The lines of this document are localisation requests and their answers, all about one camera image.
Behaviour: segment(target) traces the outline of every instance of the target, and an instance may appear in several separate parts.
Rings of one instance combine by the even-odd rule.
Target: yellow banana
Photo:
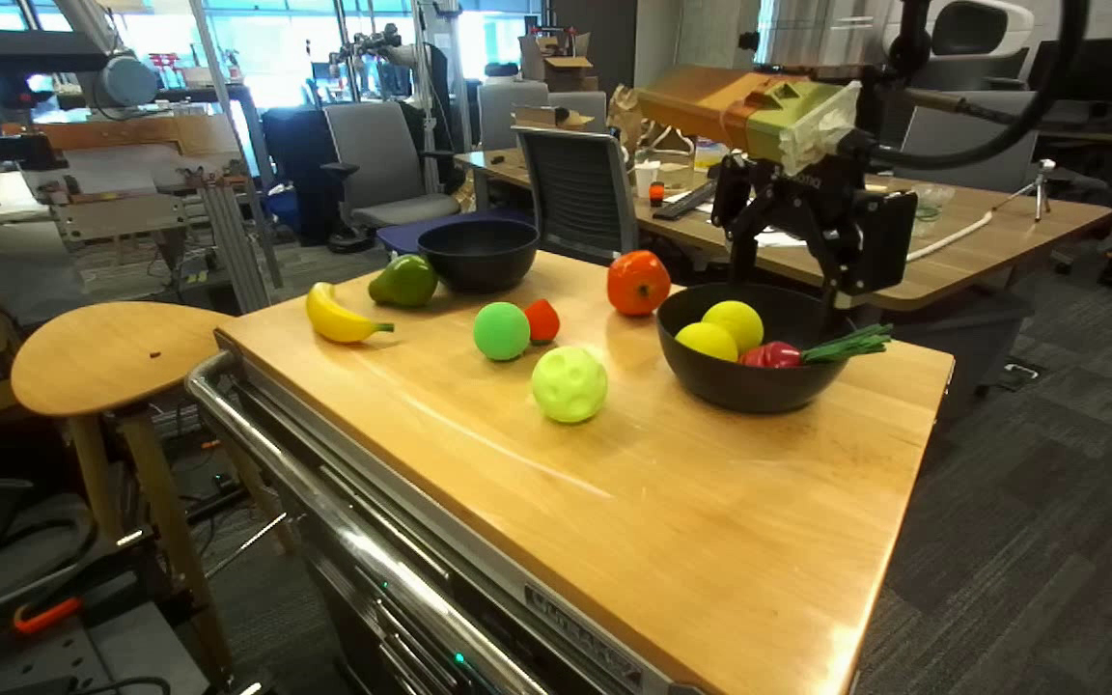
[[[336,285],[327,285],[327,281],[317,281],[310,289],[305,311],[311,320],[311,330],[327,345],[363,345],[373,330],[395,330],[395,325],[377,325],[377,320],[341,303]]]

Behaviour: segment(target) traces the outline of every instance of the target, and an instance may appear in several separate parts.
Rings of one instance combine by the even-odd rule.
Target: office chair
[[[517,145],[515,110],[530,110],[546,104],[547,104],[546,79],[483,79],[479,85],[479,145],[483,149]]]
[[[441,187],[403,104],[327,104],[323,106],[336,162],[323,171],[342,176],[341,218],[350,239],[377,226],[457,215],[457,202]]]
[[[622,145],[606,130],[517,127],[517,139],[546,247],[591,262],[609,262],[613,249],[636,247]]]
[[[1034,14],[1009,0],[949,0],[929,28],[929,61],[920,87],[994,87],[1027,61]]]
[[[1032,94],[943,94],[943,95],[963,95],[978,106],[1009,110],[1009,115],[1021,115],[1032,100]],[[906,119],[900,149],[949,154],[949,149],[978,145],[1001,130],[1005,130],[1005,124],[920,104]],[[900,171],[900,173],[920,176],[920,180],[1009,187],[1010,194],[1010,187],[1027,184],[1034,173],[1034,144],[1039,144],[1039,136],[1027,130],[1021,144],[1010,144],[1009,149],[986,157],[986,162],[968,162],[968,167],[955,167],[955,171]]]
[[[292,184],[299,239],[305,247],[327,243],[341,230],[341,180],[323,173],[333,139],[319,106],[268,106],[257,115],[264,144],[279,173]]]
[[[547,94],[547,104],[591,115],[591,130],[606,130],[606,94]]]

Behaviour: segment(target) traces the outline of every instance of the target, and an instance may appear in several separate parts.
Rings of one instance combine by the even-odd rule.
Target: green ball
[[[579,424],[606,401],[606,366],[587,347],[553,347],[530,374],[530,395],[547,419]]]
[[[496,360],[510,364],[530,347],[530,320],[515,301],[489,301],[476,311],[476,347]]]

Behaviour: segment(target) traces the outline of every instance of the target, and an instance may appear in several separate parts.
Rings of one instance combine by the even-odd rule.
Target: lemon
[[[736,352],[750,352],[766,341],[766,325],[744,301],[714,301],[704,320],[727,326],[736,341]]]
[[[723,325],[707,325],[707,320],[681,326],[677,345],[707,360],[723,360],[723,364],[736,364],[743,356],[732,330],[727,330]]]

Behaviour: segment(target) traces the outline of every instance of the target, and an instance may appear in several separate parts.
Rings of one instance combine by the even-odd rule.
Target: black chair
[[[546,247],[593,262],[636,247],[635,194],[609,136],[517,127],[517,139]]]
[[[305,247],[327,243],[342,224],[341,180],[323,171],[336,157],[323,106],[272,106],[257,119],[279,173],[292,184],[299,239]]]

